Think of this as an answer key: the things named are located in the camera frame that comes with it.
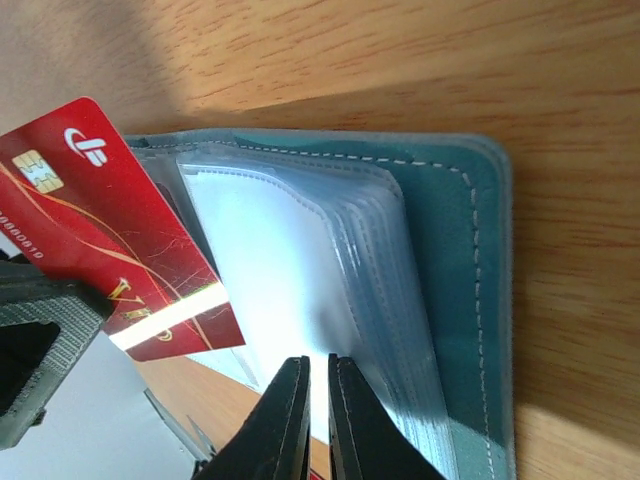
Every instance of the white stitching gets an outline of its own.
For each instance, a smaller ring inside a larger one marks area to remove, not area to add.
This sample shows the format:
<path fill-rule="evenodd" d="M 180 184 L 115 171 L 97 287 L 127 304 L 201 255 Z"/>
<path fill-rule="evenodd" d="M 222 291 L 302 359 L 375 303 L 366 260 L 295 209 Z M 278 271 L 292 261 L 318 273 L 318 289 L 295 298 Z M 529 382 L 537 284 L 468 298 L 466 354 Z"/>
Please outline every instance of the white stitching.
<path fill-rule="evenodd" d="M 218 144 L 224 144 L 224 145 L 231 145 L 231 146 L 237 146 L 240 148 L 248 148 L 250 150 L 253 150 L 255 148 L 255 150 L 263 150 L 261 147 L 253 147 L 250 145 L 237 145 L 235 143 L 232 142 L 224 142 L 222 140 L 208 140 L 208 141 L 203 141 L 203 142 L 190 142 L 190 143 L 182 143 L 182 144 L 173 144 L 173 145 L 150 145 L 147 147 L 133 147 L 133 149 L 150 149 L 150 148 L 168 148 L 168 147 L 180 147 L 180 146 L 189 146 L 189 145 L 199 145 L 199 144 L 204 144 L 204 143 L 218 143 Z M 281 153 L 287 153 L 286 150 L 279 150 Z M 298 152 L 296 152 L 295 150 L 290 150 L 288 153 L 290 154 L 297 154 Z M 300 155 L 309 155 L 309 152 L 300 152 Z M 475 292 L 475 314 L 476 314 L 476 326 L 478 328 L 478 366 L 480 368 L 480 392 L 482 395 L 482 411 L 483 411 L 483 416 L 484 416 L 484 434 L 485 434 L 485 446 L 487 448 L 487 460 L 489 462 L 489 472 L 491 473 L 491 478 L 492 480 L 495 480 L 496 475 L 495 475 L 495 470 L 493 467 L 493 454 L 491 452 L 491 441 L 490 441 L 490 436 L 489 436 L 489 407 L 487 404 L 487 389 L 486 389 L 486 383 L 485 383 L 485 376 L 486 376 L 486 371 L 484 369 L 484 329 L 482 327 L 482 314 L 480 311 L 480 282 L 481 282 L 481 277 L 482 277 L 482 269 L 480 267 L 480 263 L 479 263 L 479 257 L 480 257 L 480 244 L 479 244 L 479 237 L 480 237 L 480 227 L 478 226 L 478 209 L 477 209 L 477 204 L 476 204 L 476 189 L 475 187 L 473 187 L 471 180 L 469 179 L 469 175 L 467 175 L 466 172 L 461 171 L 459 168 L 457 167 L 447 167 L 445 165 L 443 165 L 442 163 L 433 163 L 433 162 L 407 162 L 405 160 L 397 160 L 397 159 L 390 159 L 390 158 L 385 158 L 385 157 L 381 157 L 381 158 L 374 158 L 374 157 L 357 157 L 355 155 L 346 155 L 346 154 L 342 154 L 342 153 L 323 153 L 322 154 L 323 157 L 334 157 L 334 158 L 344 158 L 345 156 L 349 159 L 359 159 L 362 161 L 375 161 L 378 163 L 386 163 L 386 162 L 393 162 L 396 165 L 412 165 L 412 166 L 416 166 L 416 167 L 422 167 L 425 165 L 429 165 L 433 168 L 442 168 L 442 169 L 446 169 L 452 173 L 456 173 L 459 174 L 462 177 L 463 182 L 465 183 L 465 185 L 467 187 L 469 187 L 469 195 L 470 195 L 470 200 L 471 200 L 471 207 L 473 209 L 472 212 L 472 230 L 473 230 L 473 262 L 474 262 L 474 266 L 475 266 L 475 276 L 476 276 L 476 280 L 474 283 L 474 292 Z"/>

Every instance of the credit card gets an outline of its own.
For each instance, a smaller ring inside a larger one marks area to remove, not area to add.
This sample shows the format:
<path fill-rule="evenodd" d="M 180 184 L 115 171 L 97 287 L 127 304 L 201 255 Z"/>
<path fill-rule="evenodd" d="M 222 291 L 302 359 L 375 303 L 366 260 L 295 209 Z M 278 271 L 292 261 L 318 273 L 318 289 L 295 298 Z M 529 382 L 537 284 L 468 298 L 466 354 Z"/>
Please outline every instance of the credit card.
<path fill-rule="evenodd" d="M 135 360 L 244 344 L 219 278 L 89 98 L 0 137 L 0 233 L 109 297 L 105 330 Z"/>

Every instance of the black object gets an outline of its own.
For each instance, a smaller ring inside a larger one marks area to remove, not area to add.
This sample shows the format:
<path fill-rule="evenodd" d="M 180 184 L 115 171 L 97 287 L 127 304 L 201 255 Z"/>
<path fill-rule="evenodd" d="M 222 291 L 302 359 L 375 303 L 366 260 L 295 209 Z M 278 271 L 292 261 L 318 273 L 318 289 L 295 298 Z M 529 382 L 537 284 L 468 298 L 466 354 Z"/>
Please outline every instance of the black object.
<path fill-rule="evenodd" d="M 113 305 L 75 280 L 0 261 L 0 450 L 44 418 L 44 406 Z"/>
<path fill-rule="evenodd" d="M 309 477 L 308 357 L 289 358 L 235 437 L 194 480 Z"/>
<path fill-rule="evenodd" d="M 309 359 L 289 358 L 238 434 L 193 480 L 309 476 Z M 444 480 L 402 436 L 349 357 L 329 357 L 333 480 Z"/>
<path fill-rule="evenodd" d="M 216 450 L 216 447 L 213 445 L 213 442 L 207 436 L 207 434 L 202 431 L 202 429 L 198 426 L 198 424 L 194 422 L 189 415 L 187 415 L 187 419 L 189 420 L 189 423 L 191 424 L 191 428 L 193 428 L 193 431 L 196 432 L 196 435 L 198 436 L 198 440 L 200 441 L 200 445 L 204 447 L 204 451 L 205 451 L 204 454 L 207 457 L 206 460 L 196 459 L 195 466 L 193 467 L 193 473 L 191 474 L 192 477 L 195 477 L 196 474 L 204 470 L 204 468 L 209 464 L 209 462 L 218 454 L 218 451 Z"/>

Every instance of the table surface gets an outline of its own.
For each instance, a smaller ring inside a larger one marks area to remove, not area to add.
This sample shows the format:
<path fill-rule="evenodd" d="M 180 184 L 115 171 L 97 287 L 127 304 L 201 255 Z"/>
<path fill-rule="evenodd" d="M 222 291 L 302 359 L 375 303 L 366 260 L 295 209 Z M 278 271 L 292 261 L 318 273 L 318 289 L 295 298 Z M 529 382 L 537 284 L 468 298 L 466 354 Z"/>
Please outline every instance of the table surface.
<path fill-rule="evenodd" d="M 636 2 L 0 6 L 1 132 L 89 95 L 126 133 L 471 131 L 501 142 L 515 172 L 519 475 L 638 478 Z M 256 401 L 183 358 L 140 371 L 180 420 L 190 413 L 218 445 Z M 326 449 L 314 451 L 326 472 Z"/>

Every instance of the stitching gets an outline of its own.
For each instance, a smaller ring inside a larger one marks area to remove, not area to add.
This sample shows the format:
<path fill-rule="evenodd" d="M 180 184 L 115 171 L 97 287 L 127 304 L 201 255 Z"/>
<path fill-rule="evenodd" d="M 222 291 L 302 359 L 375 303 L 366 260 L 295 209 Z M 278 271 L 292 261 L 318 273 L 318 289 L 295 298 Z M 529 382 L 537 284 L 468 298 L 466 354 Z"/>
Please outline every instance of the stitching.
<path fill-rule="evenodd" d="M 319 158 L 320 156 L 322 157 L 330 157 L 330 156 L 334 156 L 334 154 L 332 153 L 323 153 L 322 155 L 320 155 L 317 152 L 298 152 L 297 150 L 285 150 L 285 149 L 277 149 L 277 148 L 262 148 L 262 147 L 255 147 L 253 145 L 238 145 L 236 143 L 232 143 L 232 142 L 225 142 L 222 140 L 210 140 L 207 142 L 195 142 L 192 144 L 181 144 L 181 145 L 203 145 L 203 144 L 219 144 L 219 145 L 227 145 L 227 146 L 231 146 L 234 148 L 242 148 L 245 150 L 252 150 L 252 151 L 263 151 L 263 152 L 279 152 L 279 153 L 290 153 L 291 155 L 287 155 L 287 159 L 278 159 L 275 160 L 278 163 L 285 163 L 285 164 L 296 164 L 296 165 L 303 165 L 303 166 L 313 166 L 313 167 L 322 167 L 324 169 L 327 168 L 332 168 L 335 170 L 345 170 L 345 171 L 354 171 L 354 167 L 353 166 L 344 166 L 344 165 L 326 165 L 324 163 L 318 163 L 318 162 L 314 162 L 311 159 L 308 158 L 298 158 L 297 155 L 298 153 L 303 153 L 303 156 L 311 156 L 314 158 Z M 164 145 L 164 146 L 147 146 L 147 147 L 132 147 L 132 150 L 148 150 L 148 149 L 153 149 L 153 148 L 164 148 L 164 147 L 179 147 L 180 145 Z M 354 158 L 354 159 L 358 159 L 360 157 L 356 156 L 356 155 L 351 155 L 350 157 Z M 362 157 L 362 160 L 365 161 L 372 161 L 374 160 L 373 157 Z M 414 162 L 413 165 L 425 165 L 424 162 Z M 397 198 L 400 198 L 402 196 L 402 192 L 400 191 L 399 187 L 397 186 L 397 184 L 395 182 L 389 182 L 388 180 L 385 179 L 384 175 L 381 175 L 379 173 L 377 173 L 375 170 L 371 170 L 368 166 L 366 167 L 357 167 L 359 170 L 366 172 L 369 175 L 373 175 L 375 177 L 377 177 L 380 180 L 383 180 L 387 186 L 390 188 L 391 192 L 393 193 L 393 195 Z"/>
<path fill-rule="evenodd" d="M 238 145 L 233 142 L 225 142 L 223 140 L 208 140 L 202 142 L 190 142 L 190 143 L 182 143 L 182 144 L 167 144 L 167 145 L 149 145 L 147 147 L 134 147 L 133 149 L 154 149 L 154 148 L 168 148 L 168 147 L 180 147 L 180 146 L 189 146 L 189 145 L 200 145 L 206 143 L 217 143 L 230 145 L 235 147 L 240 147 L 243 149 L 249 150 L 262 150 L 266 152 L 277 151 L 285 154 L 299 154 L 299 155 L 311 155 L 318 156 L 315 152 L 308 151 L 296 151 L 296 150 L 284 150 L 284 149 L 272 149 L 267 147 L 257 147 L 257 146 L 249 146 L 249 145 Z M 469 179 L 469 175 L 466 172 L 463 172 L 457 167 L 449 167 L 442 163 L 436 162 L 407 162 L 406 160 L 399 159 L 391 159 L 387 157 L 374 158 L 371 156 L 356 156 L 356 155 L 346 155 L 343 153 L 322 153 L 323 157 L 333 157 L 333 158 L 348 158 L 352 160 L 360 160 L 364 162 L 375 162 L 375 163 L 394 163 L 396 165 L 411 165 L 415 167 L 423 167 L 430 166 L 432 168 L 445 169 L 451 173 L 455 173 L 460 175 L 462 181 L 469 189 L 469 196 L 471 201 L 472 208 L 472 232 L 473 232 L 473 263 L 475 267 L 475 283 L 474 283 L 474 296 L 475 296 L 475 314 L 476 314 L 476 326 L 478 328 L 478 367 L 480 369 L 480 393 L 482 395 L 482 411 L 484 416 L 484 434 L 485 434 L 485 446 L 487 449 L 487 461 L 489 463 L 489 472 L 491 473 L 492 480 L 495 480 L 495 470 L 493 466 L 493 453 L 491 450 L 491 441 L 489 436 L 489 407 L 487 404 L 487 389 L 485 376 L 486 371 L 484 368 L 484 328 L 482 326 L 482 314 L 481 314 L 481 304 L 480 304 L 480 288 L 482 281 L 482 269 L 480 267 L 480 227 L 478 224 L 478 209 L 476 203 L 476 188 L 471 183 Z"/>

